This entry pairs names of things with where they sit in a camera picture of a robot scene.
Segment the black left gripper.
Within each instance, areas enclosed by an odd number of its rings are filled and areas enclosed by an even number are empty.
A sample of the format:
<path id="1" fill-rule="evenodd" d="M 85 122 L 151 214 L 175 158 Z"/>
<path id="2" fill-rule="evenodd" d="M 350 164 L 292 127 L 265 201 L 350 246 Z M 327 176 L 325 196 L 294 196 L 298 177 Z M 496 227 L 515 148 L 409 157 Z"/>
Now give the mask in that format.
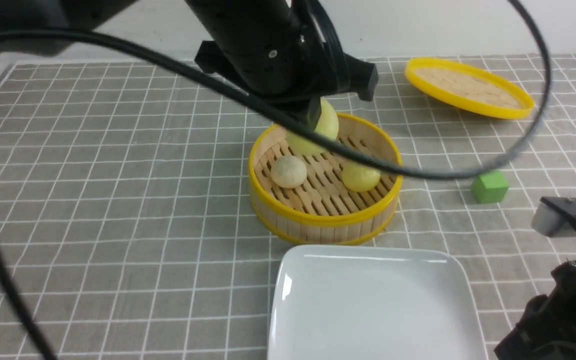
<path id="1" fill-rule="evenodd" d="M 204 73 L 220 75 L 277 107 L 306 101 L 308 128 L 316 128 L 320 121 L 321 97 L 350 92 L 362 101 L 372 101 L 378 83 L 374 63 L 346 54 L 337 35 L 317 39 L 311 30 L 256 54 L 233 57 L 215 41 L 203 41 L 194 61 Z"/>

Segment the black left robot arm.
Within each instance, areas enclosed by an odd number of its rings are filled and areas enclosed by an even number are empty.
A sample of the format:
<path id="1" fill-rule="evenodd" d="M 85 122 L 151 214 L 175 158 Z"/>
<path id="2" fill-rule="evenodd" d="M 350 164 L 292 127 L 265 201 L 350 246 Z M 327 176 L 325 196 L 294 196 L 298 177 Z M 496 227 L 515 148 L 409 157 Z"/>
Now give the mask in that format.
<path id="1" fill-rule="evenodd" d="M 55 56 L 86 43 L 136 57 L 203 85 L 304 134 L 322 98 L 354 92 L 372 101 L 377 67 L 343 51 L 317 0 L 188 0 L 206 31 L 199 70 L 150 48 L 96 32 L 131 0 L 0 0 L 0 53 Z"/>

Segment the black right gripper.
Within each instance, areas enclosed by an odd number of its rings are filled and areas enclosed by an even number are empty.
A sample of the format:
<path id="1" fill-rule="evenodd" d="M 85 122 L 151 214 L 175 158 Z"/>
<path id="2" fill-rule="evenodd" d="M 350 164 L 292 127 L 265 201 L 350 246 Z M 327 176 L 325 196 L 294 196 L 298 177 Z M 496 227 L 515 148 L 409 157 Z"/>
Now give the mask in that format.
<path id="1" fill-rule="evenodd" d="M 514 329 L 494 348 L 499 360 L 576 360 L 576 260 L 558 265 L 551 276 L 551 293 L 531 298 Z"/>

